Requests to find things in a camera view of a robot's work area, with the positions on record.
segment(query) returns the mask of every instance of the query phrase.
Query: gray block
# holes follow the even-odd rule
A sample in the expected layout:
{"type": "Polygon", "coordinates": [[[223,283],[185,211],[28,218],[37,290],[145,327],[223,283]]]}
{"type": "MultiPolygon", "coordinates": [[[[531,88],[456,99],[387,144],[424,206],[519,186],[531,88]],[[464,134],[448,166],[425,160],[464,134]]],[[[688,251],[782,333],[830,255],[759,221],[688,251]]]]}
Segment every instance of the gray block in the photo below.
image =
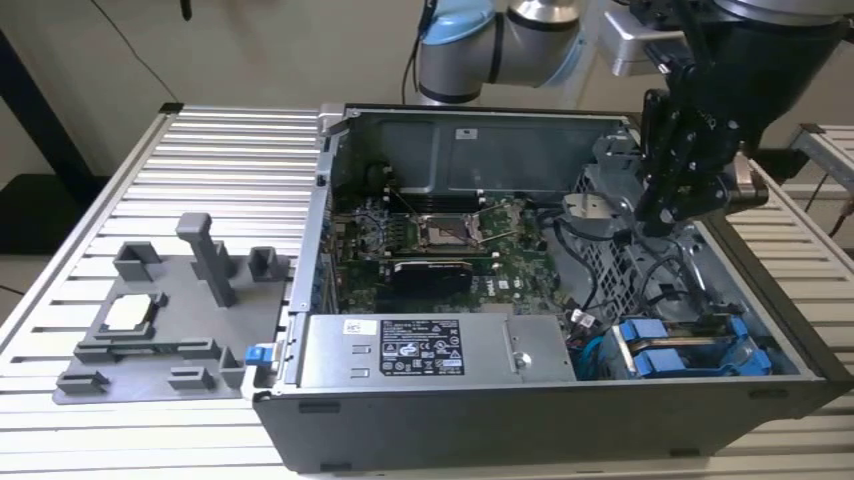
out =
{"type": "Polygon", "coordinates": [[[149,242],[125,242],[112,264],[125,282],[150,282],[145,265],[160,263],[160,256],[149,242]]]}
{"type": "MultiPolygon", "coordinates": [[[[235,276],[235,262],[231,260],[228,250],[225,249],[225,242],[221,240],[213,241],[213,248],[216,249],[216,258],[220,260],[220,264],[225,269],[225,276],[228,278],[235,276]]],[[[192,271],[196,273],[196,278],[204,280],[204,273],[198,268],[198,262],[192,262],[192,271]]]]}
{"type": "Polygon", "coordinates": [[[245,375],[245,366],[243,362],[237,362],[231,349],[223,349],[223,355],[219,358],[219,374],[225,381],[225,385],[231,388],[240,388],[243,376],[245,375]]]}
{"type": "Polygon", "coordinates": [[[145,322],[133,330],[116,331],[106,329],[92,336],[96,340],[149,340],[154,336],[154,327],[150,322],[145,322]]]}
{"type": "Polygon", "coordinates": [[[69,395],[98,395],[104,393],[104,385],[108,383],[109,381],[97,370],[93,372],[66,371],[56,380],[56,388],[69,395]]]}
{"type": "Polygon", "coordinates": [[[109,341],[105,342],[106,344],[101,340],[93,340],[77,344],[73,356],[80,360],[80,363],[113,363],[116,361],[116,356],[109,351],[109,341]]]}
{"type": "Polygon", "coordinates": [[[231,308],[219,308],[205,283],[196,279],[193,260],[188,255],[164,256],[160,265],[149,266],[150,283],[116,280],[69,366],[69,371],[97,369],[110,379],[109,387],[90,395],[69,395],[57,388],[56,403],[240,398],[241,355],[247,347],[275,340],[285,281],[255,282],[248,257],[232,257],[231,283],[239,301],[231,308]],[[148,294],[154,304],[168,298],[153,317],[153,336],[98,339],[109,304],[128,294],[148,294]],[[174,390],[166,382],[173,367],[204,367],[213,387],[174,390]]]}
{"type": "Polygon", "coordinates": [[[220,307],[231,307],[237,301],[235,291],[228,283],[228,268],[223,264],[216,246],[210,240],[210,215],[201,212],[186,212],[181,215],[174,228],[177,238],[189,243],[196,257],[196,274],[208,284],[213,301],[220,307]]]}
{"type": "Polygon", "coordinates": [[[216,382],[204,367],[174,367],[166,382],[174,390],[209,390],[216,382]]]}
{"type": "Polygon", "coordinates": [[[186,345],[177,347],[177,353],[188,360],[192,358],[219,358],[220,356],[219,346],[212,338],[185,338],[181,343],[186,345]]]}
{"type": "Polygon", "coordinates": [[[273,247],[252,247],[248,263],[256,282],[277,282],[287,278],[291,259],[279,260],[273,247]]]}

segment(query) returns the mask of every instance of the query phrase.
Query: black cable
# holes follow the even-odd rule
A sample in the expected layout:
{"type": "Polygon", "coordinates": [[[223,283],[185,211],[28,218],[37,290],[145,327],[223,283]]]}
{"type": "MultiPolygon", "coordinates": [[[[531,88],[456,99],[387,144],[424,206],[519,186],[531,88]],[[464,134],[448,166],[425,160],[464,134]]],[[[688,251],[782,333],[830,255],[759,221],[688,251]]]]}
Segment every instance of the black cable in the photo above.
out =
{"type": "Polygon", "coordinates": [[[17,290],[16,288],[12,287],[6,287],[5,285],[0,285],[0,290],[5,290],[9,293],[13,293],[16,295],[20,295],[21,297],[25,295],[24,292],[21,292],[20,290],[17,290]]]}
{"type": "Polygon", "coordinates": [[[415,37],[415,42],[412,42],[412,51],[409,52],[409,57],[405,61],[405,68],[403,69],[403,78],[400,79],[400,104],[405,105],[405,79],[409,76],[409,70],[413,69],[415,59],[417,57],[417,43],[420,41],[420,37],[415,37]]]}
{"type": "Polygon", "coordinates": [[[429,24],[432,23],[432,15],[436,12],[437,0],[424,0],[424,7],[421,8],[421,17],[417,21],[417,28],[415,31],[415,40],[412,41],[412,50],[409,51],[409,57],[405,61],[405,68],[403,69],[403,77],[400,78],[400,103],[405,105],[405,79],[412,72],[412,89],[419,92],[417,85],[417,47],[420,46],[421,39],[427,35],[429,24]]]}
{"type": "Polygon", "coordinates": [[[565,243],[565,238],[563,237],[563,230],[560,230],[560,223],[552,222],[551,229],[555,232],[555,237],[557,239],[557,243],[560,244],[560,248],[565,254],[572,257],[572,259],[580,263],[584,270],[587,270],[587,274],[589,275],[589,294],[587,294],[587,299],[581,304],[581,310],[587,310],[589,308],[589,304],[592,303],[593,298],[596,298],[596,293],[599,292],[599,279],[596,278],[596,271],[592,268],[592,265],[581,258],[581,256],[572,250],[565,243]]]}
{"type": "Polygon", "coordinates": [[[613,235],[611,235],[609,237],[600,237],[599,235],[593,235],[592,233],[581,232],[577,228],[575,228],[572,222],[569,222],[564,218],[556,218],[555,222],[560,223],[560,226],[567,230],[567,232],[569,232],[577,238],[581,238],[591,242],[609,242],[611,240],[613,240],[613,235]]]}
{"type": "Polygon", "coordinates": [[[637,289],[637,300],[639,300],[639,304],[640,306],[646,305],[646,287],[648,287],[650,285],[650,280],[652,279],[652,275],[655,274],[655,271],[664,266],[664,264],[667,264],[668,262],[674,262],[679,260],[679,256],[678,255],[667,255],[666,257],[662,257],[660,259],[658,259],[655,261],[655,263],[652,264],[652,266],[647,269],[647,271],[643,273],[643,279],[640,280],[640,288],[637,289]]]}
{"type": "Polygon", "coordinates": [[[822,187],[824,186],[824,182],[827,181],[827,179],[830,178],[830,174],[826,173],[824,176],[822,177],[820,182],[818,182],[818,185],[815,186],[815,191],[812,192],[812,196],[810,197],[810,201],[806,202],[806,207],[803,207],[803,212],[808,212],[810,211],[810,207],[812,206],[812,202],[815,201],[815,198],[818,197],[818,192],[820,192],[822,187]]]}
{"type": "Polygon", "coordinates": [[[607,307],[609,304],[616,303],[616,298],[605,300],[601,303],[596,303],[593,306],[587,307],[587,310],[595,310],[596,308],[607,307]]]}
{"type": "Polygon", "coordinates": [[[839,218],[836,218],[836,223],[832,225],[832,230],[830,230],[830,233],[827,234],[830,238],[835,237],[836,233],[839,233],[839,230],[842,230],[842,225],[844,224],[846,218],[848,218],[846,215],[839,215],[839,218]]]}
{"type": "Polygon", "coordinates": [[[112,25],[112,28],[116,31],[116,33],[118,34],[118,36],[121,37],[121,40],[124,40],[124,44],[128,46],[128,49],[130,50],[130,53],[133,54],[133,57],[136,58],[138,63],[141,63],[142,67],[145,67],[145,70],[148,70],[148,73],[150,73],[150,75],[157,79],[157,82],[160,82],[160,85],[162,85],[162,88],[165,89],[165,91],[169,93],[169,96],[172,97],[172,101],[174,103],[178,103],[177,96],[174,95],[174,92],[172,92],[172,89],[169,88],[169,86],[165,84],[165,82],[160,78],[160,75],[157,75],[157,73],[153,71],[153,69],[150,68],[148,63],[145,63],[145,60],[142,60],[142,57],[140,57],[138,53],[136,53],[136,49],[133,48],[133,45],[130,44],[130,41],[128,40],[128,37],[125,37],[124,33],[121,33],[121,29],[116,25],[116,22],[112,21],[112,18],[109,18],[109,15],[106,14],[106,12],[101,8],[101,6],[97,4],[97,1],[96,0],[89,0],[89,2],[94,6],[94,8],[97,8],[97,11],[101,12],[101,15],[104,16],[104,18],[109,22],[109,25],[112,25]]]}
{"type": "Polygon", "coordinates": [[[691,292],[686,291],[686,290],[674,290],[671,292],[667,293],[662,293],[660,295],[655,295],[652,298],[650,298],[646,301],[646,304],[648,307],[654,307],[662,300],[672,297],[672,296],[686,296],[686,295],[691,295],[691,292]]]}

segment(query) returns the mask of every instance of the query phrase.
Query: barcode sticker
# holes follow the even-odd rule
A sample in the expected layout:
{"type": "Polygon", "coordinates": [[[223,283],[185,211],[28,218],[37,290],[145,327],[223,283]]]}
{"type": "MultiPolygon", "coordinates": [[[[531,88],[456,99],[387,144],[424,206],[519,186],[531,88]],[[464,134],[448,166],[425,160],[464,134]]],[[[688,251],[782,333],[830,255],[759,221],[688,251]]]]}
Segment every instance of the barcode sticker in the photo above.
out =
{"type": "Polygon", "coordinates": [[[376,320],[348,318],[344,320],[344,335],[376,335],[376,320]]]}
{"type": "Polygon", "coordinates": [[[476,140],[477,129],[476,128],[457,128],[455,132],[456,140],[476,140]]]}

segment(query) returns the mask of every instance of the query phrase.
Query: cable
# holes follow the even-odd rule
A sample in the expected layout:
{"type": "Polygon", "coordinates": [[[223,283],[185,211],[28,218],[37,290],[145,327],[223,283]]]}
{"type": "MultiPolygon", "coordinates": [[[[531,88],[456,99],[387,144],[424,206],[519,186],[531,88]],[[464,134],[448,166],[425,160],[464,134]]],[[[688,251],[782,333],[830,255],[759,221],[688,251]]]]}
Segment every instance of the cable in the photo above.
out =
{"type": "Polygon", "coordinates": [[[839,215],[839,218],[836,218],[836,223],[832,226],[832,230],[830,230],[830,233],[827,234],[830,238],[835,237],[836,233],[839,233],[846,218],[848,218],[846,215],[839,215]]]}
{"type": "Polygon", "coordinates": [[[148,63],[145,63],[145,60],[142,60],[142,57],[140,57],[138,53],[136,53],[136,49],[133,48],[133,45],[130,44],[130,41],[128,40],[128,37],[125,37],[124,33],[121,33],[121,29],[116,25],[116,22],[112,21],[112,18],[109,18],[109,15],[106,14],[106,12],[101,8],[101,6],[97,4],[97,1],[96,0],[89,0],[89,3],[92,3],[94,8],[97,8],[97,11],[101,12],[101,15],[104,16],[104,18],[109,22],[109,25],[112,25],[112,28],[116,31],[116,33],[118,34],[118,36],[121,37],[121,40],[124,40],[124,44],[128,46],[128,49],[130,50],[130,53],[133,54],[133,57],[136,58],[138,63],[142,64],[142,67],[145,67],[145,70],[148,70],[148,73],[150,73],[150,75],[157,79],[157,82],[160,82],[160,85],[162,85],[162,88],[165,89],[165,91],[169,93],[169,96],[172,97],[172,101],[174,103],[178,103],[177,96],[174,95],[174,92],[172,92],[172,89],[169,88],[169,86],[165,84],[165,82],[160,78],[160,75],[157,75],[157,73],[153,71],[153,69],[150,68],[148,63]]]}
{"type": "Polygon", "coordinates": [[[643,296],[643,294],[646,293],[646,287],[648,287],[650,285],[650,280],[652,279],[652,275],[655,274],[655,271],[667,262],[674,262],[678,260],[679,260],[679,257],[676,255],[667,255],[666,257],[662,257],[659,260],[656,260],[652,266],[643,273],[643,280],[640,280],[640,288],[637,289],[637,294],[636,294],[637,300],[639,300],[637,303],[640,304],[640,306],[646,305],[646,297],[643,296]]]}
{"type": "Polygon", "coordinates": [[[0,285],[0,290],[5,290],[9,293],[13,293],[16,295],[20,295],[21,297],[25,295],[24,292],[21,292],[20,290],[17,290],[16,288],[12,287],[6,287],[5,285],[0,285]]]}
{"type": "Polygon", "coordinates": [[[600,347],[601,337],[593,338],[589,343],[584,346],[581,353],[577,358],[579,368],[577,372],[583,377],[581,380],[593,380],[595,379],[595,362],[597,358],[591,358],[595,355],[596,347],[600,347]]]}
{"type": "Polygon", "coordinates": [[[417,93],[417,47],[420,46],[421,39],[427,35],[429,24],[432,23],[432,15],[436,13],[437,0],[424,0],[424,6],[421,8],[421,17],[417,21],[417,29],[415,31],[415,40],[412,41],[412,50],[409,50],[409,56],[405,61],[405,68],[403,69],[403,77],[400,78],[400,103],[405,105],[405,79],[412,72],[412,89],[417,93]]]}
{"type": "Polygon", "coordinates": [[[660,295],[655,295],[652,298],[650,298],[646,301],[646,304],[648,307],[654,307],[662,300],[672,297],[674,295],[686,296],[691,295],[691,292],[687,292],[686,290],[674,290],[671,292],[662,293],[660,295]]]}
{"type": "Polygon", "coordinates": [[[572,222],[569,222],[564,218],[556,218],[555,222],[560,223],[560,226],[577,238],[581,238],[591,242],[609,242],[611,240],[613,240],[613,235],[611,235],[609,237],[600,237],[597,235],[593,235],[592,233],[581,232],[577,228],[575,228],[572,222]]]}
{"type": "Polygon", "coordinates": [[[803,207],[803,213],[810,211],[810,207],[812,206],[812,202],[815,201],[815,197],[818,197],[818,192],[822,190],[822,187],[824,186],[824,182],[827,181],[828,178],[830,178],[830,174],[826,173],[824,176],[822,177],[820,182],[818,182],[818,185],[815,186],[815,191],[812,192],[812,196],[810,197],[810,201],[806,202],[806,207],[803,207]]]}
{"type": "Polygon", "coordinates": [[[403,69],[403,78],[400,78],[400,104],[405,105],[405,79],[409,76],[409,70],[412,70],[412,83],[416,84],[417,81],[415,79],[415,60],[417,57],[417,44],[420,43],[420,37],[415,37],[415,41],[412,42],[412,51],[409,52],[409,57],[405,60],[405,68],[403,69]]]}
{"type": "Polygon", "coordinates": [[[607,307],[609,304],[616,303],[616,298],[605,300],[601,303],[596,303],[593,306],[587,307],[587,310],[595,310],[596,308],[607,307]]]}
{"type": "Polygon", "coordinates": [[[596,298],[596,293],[599,292],[599,279],[596,278],[596,271],[592,268],[592,265],[581,258],[581,256],[569,248],[565,243],[565,238],[563,237],[563,230],[560,230],[560,223],[552,222],[551,229],[555,232],[555,237],[557,239],[557,243],[560,244],[560,248],[565,254],[572,257],[572,259],[580,263],[584,270],[587,270],[587,274],[589,275],[589,293],[587,294],[587,299],[581,304],[581,310],[587,310],[589,308],[589,304],[592,303],[593,298],[596,298]]]}

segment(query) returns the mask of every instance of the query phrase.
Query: motherboard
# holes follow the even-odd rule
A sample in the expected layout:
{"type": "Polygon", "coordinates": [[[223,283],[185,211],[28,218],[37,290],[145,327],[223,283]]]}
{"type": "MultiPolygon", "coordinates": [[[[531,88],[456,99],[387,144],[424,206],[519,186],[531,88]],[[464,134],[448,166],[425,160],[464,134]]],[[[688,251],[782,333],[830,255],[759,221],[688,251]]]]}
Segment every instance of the motherboard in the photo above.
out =
{"type": "Polygon", "coordinates": [[[369,199],[333,216],[340,313],[564,311],[568,295],[524,198],[485,194],[469,213],[419,212],[397,198],[403,212],[369,199]]]}

